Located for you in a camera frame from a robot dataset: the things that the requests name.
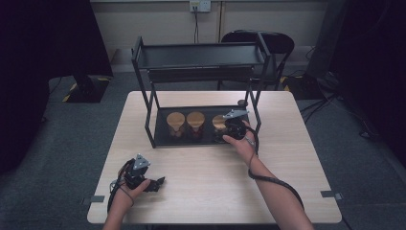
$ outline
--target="gray carpet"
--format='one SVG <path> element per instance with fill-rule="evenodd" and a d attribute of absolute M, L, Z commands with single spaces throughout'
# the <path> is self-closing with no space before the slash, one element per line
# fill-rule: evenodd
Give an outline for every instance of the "gray carpet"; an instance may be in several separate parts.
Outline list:
<path fill-rule="evenodd" d="M 74 80 L 65 77 L 56 86 L 57 82 L 50 81 L 50 88 L 56 88 L 44 114 L 47 121 L 23 163 L 0 175 L 0 229 L 102 228 L 87 221 L 89 205 L 82 201 L 96 190 L 126 95 L 139 87 L 133 73 L 116 73 L 100 103 L 63 103 Z M 158 86 L 159 90 L 215 88 L 216 82 Z M 244 85 L 225 82 L 222 89 L 243 90 Z M 312 103 L 297 101 L 299 108 Z M 360 137 L 359 120 L 339 100 L 314 113 L 306 126 L 332 191 L 342 196 L 337 202 L 350 225 L 316 224 L 316 229 L 406 229 L 406 184 L 391 164 L 385 144 Z"/>

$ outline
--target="black chair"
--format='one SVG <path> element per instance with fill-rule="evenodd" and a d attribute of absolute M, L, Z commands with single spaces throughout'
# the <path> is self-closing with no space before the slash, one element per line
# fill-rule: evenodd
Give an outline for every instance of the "black chair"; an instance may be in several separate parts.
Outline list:
<path fill-rule="evenodd" d="M 238 30 L 227 33 L 221 39 L 221 42 L 255 42 L 257 38 L 257 33 L 260 32 L 265 44 L 271 54 L 283 55 L 282 61 L 278 64 L 276 70 L 276 76 L 272 73 L 272 65 L 268 67 L 265 74 L 264 85 L 265 89 L 269 84 L 275 84 L 274 90 L 278 90 L 279 83 L 281 80 L 282 72 L 287 58 L 289 58 L 293 49 L 295 48 L 295 42 L 286 34 L 281 33 L 270 33 L 262 31 L 247 31 Z M 255 66 L 254 76 L 252 78 L 252 83 L 258 83 L 262 73 L 261 66 Z M 222 80 L 218 81 L 217 90 L 220 90 Z"/>

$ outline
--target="metal frame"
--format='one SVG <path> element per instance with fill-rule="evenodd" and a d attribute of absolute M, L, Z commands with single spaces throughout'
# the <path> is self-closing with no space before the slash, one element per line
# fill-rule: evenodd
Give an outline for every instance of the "metal frame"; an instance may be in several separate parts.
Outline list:
<path fill-rule="evenodd" d="M 176 66 L 142 66 L 141 69 L 146 69 L 148 70 L 148 77 L 150 80 L 151 84 L 151 94 L 148 98 L 146 88 L 144 86 L 141 72 L 140 72 L 140 57 L 143 54 L 143 49 L 151 47 L 151 48 L 158 48 L 158 49 L 166 49 L 167 47 L 170 49 L 173 48 L 179 48 L 179 49 L 190 49 L 190 48 L 196 48 L 196 47 L 210 47 L 210 48 L 215 48 L 215 47 L 225 47 L 227 46 L 228 48 L 230 47 L 238 47 L 238 46 L 255 46 L 255 48 L 259 48 L 259 55 L 261 56 L 262 61 L 259 63 L 218 63 L 216 65 L 205 65 L 204 63 L 201 64 L 194 64 L 194 65 L 184 65 L 184 64 L 179 64 Z M 250 97 L 251 102 L 253 104 L 255 116 L 257 119 L 257 127 L 256 127 L 256 132 L 259 132 L 259 128 L 261 125 L 261 120 L 259 117 L 259 112 L 258 112 L 258 101 L 259 101 L 259 96 L 260 92 L 264 87 L 264 76 L 266 73 L 266 69 L 269 64 L 272 64 L 276 66 L 275 63 L 275 57 L 271 56 L 269 53 L 266 44 L 261 36 L 260 33 L 258 33 L 258 38 L 255 43 L 247 43 L 247 42 L 241 42 L 241 43 L 215 43 L 215 44 L 181 44 L 181 45 L 155 45 L 155 46 L 145 46 L 142 38 L 139 36 L 137 39 L 137 42 L 135 44 L 135 47 L 133 49 L 133 54 L 132 54 L 132 63 L 134 67 L 134 71 L 138 80 L 138 83 L 140 85 L 140 89 L 142 91 L 142 95 L 144 98 L 144 101 L 146 103 L 147 107 L 147 119 L 146 119 L 146 124 L 145 124 L 145 129 L 147 131 L 147 136 L 149 138 L 149 141 L 152 145 L 153 148 L 156 148 L 156 142 L 154 140 L 154 137 L 152 136 L 152 133 L 149 129 L 149 123 L 150 123 L 150 116 L 151 116 L 151 111 L 153 107 L 153 101 L 155 101 L 155 104 L 157 106 L 158 112 L 161 109 L 161 105 L 159 104 L 158 101 L 158 95 L 157 91 L 155 89 L 155 83 L 163 83 L 163 82 L 183 82 L 183 81 L 218 81 L 218 80 L 227 80 L 229 78 L 242 78 L 242 79 L 247 79 L 247 89 L 245 93 L 245 98 L 244 102 L 245 104 L 248 103 L 248 97 Z M 249 74 L 249 69 L 251 69 L 252 73 L 252 66 L 256 64 L 261 64 L 263 65 L 262 68 L 262 78 L 259 81 L 259 90 L 257 91 L 257 94 L 254 95 L 254 92 L 251 87 L 251 81 L 250 78 L 246 77 L 246 75 Z"/>

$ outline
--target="black metal shelf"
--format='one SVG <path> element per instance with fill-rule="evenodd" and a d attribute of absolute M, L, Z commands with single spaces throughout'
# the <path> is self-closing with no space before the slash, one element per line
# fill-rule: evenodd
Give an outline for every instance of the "black metal shelf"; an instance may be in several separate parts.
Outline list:
<path fill-rule="evenodd" d="M 187 137 L 174 140 L 169 137 L 166 116 L 171 112 L 186 113 L 194 111 L 202 112 L 205 117 L 211 119 L 214 113 L 226 114 L 231 109 L 241 109 L 236 104 L 223 106 L 190 106 L 190 107 L 161 107 L 154 84 L 166 82 L 184 81 L 247 81 L 245 104 L 250 97 L 257 118 L 256 130 L 259 131 L 260 118 L 257 110 L 260 91 L 263 87 L 265 70 L 269 64 L 275 69 L 275 58 L 266 48 L 263 38 L 258 34 L 256 42 L 241 43 L 212 43 L 212 44 L 178 44 L 178 45 L 148 45 L 146 46 L 141 37 L 138 37 L 133 50 L 132 63 L 137 76 L 140 89 L 147 107 L 146 131 L 155 148 L 157 146 L 185 146 L 185 145 L 208 145 L 215 144 L 212 138 L 211 123 L 205 122 L 204 137 L 202 140 L 188 139 Z M 259 90 L 254 96 L 251 88 L 251 77 L 255 65 L 263 66 L 262 79 L 259 81 Z M 140 70 L 147 70 L 151 84 L 151 94 L 148 98 L 142 81 Z M 152 136 L 149 129 L 151 110 L 155 102 L 157 121 L 155 134 Z"/>

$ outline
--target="forearm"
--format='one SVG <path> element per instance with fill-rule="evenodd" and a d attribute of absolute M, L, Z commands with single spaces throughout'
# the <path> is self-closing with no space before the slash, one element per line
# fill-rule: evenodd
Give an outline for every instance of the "forearm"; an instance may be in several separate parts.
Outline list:
<path fill-rule="evenodd" d="M 247 162 L 251 172 L 256 175 L 274 177 L 255 155 Z M 256 180 L 265 203 L 281 229 L 313 229 L 299 200 L 282 185 Z"/>
<path fill-rule="evenodd" d="M 127 211 L 131 208 L 131 202 L 123 191 L 118 190 L 113 204 L 108 212 L 107 219 L 103 230 L 119 230 L 122 226 L 123 219 Z"/>

